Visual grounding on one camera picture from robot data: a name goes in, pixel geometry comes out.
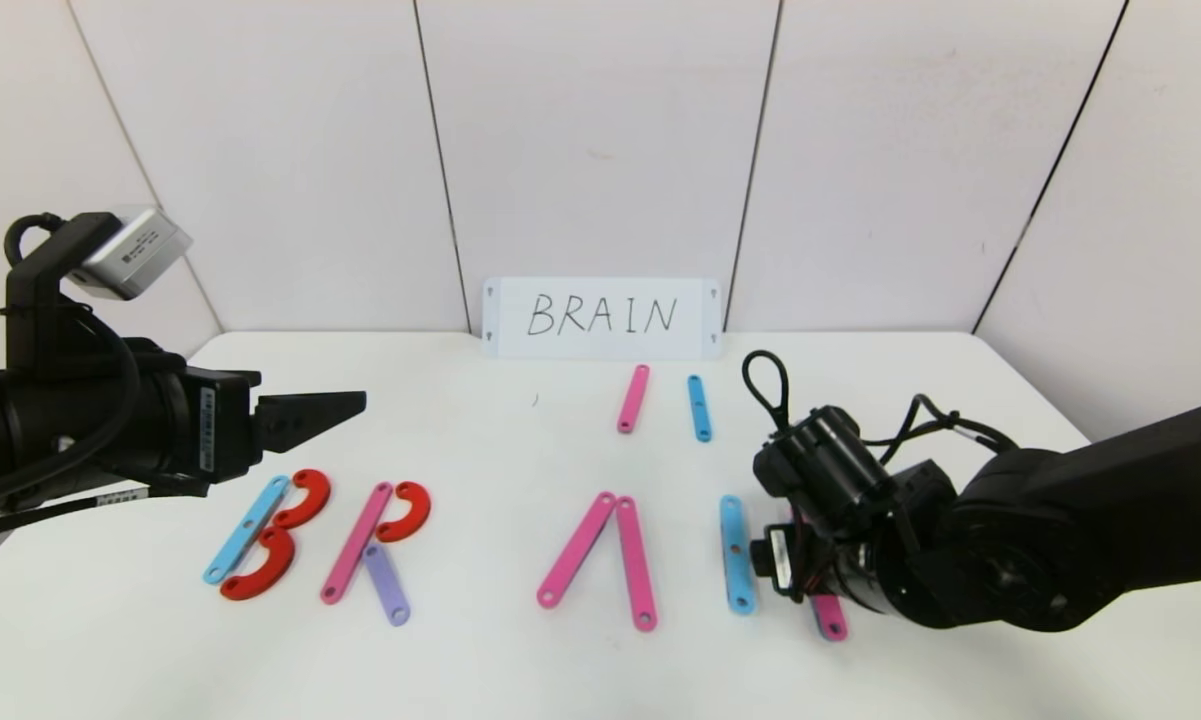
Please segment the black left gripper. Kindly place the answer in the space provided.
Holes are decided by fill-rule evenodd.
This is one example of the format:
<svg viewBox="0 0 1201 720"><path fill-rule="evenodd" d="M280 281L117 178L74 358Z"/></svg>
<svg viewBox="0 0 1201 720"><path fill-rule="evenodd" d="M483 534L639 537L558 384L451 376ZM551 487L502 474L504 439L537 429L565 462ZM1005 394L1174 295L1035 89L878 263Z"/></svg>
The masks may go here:
<svg viewBox="0 0 1201 720"><path fill-rule="evenodd" d="M207 488L368 409L364 391L265 395L253 372L74 364L20 384L20 487Z"/></svg>

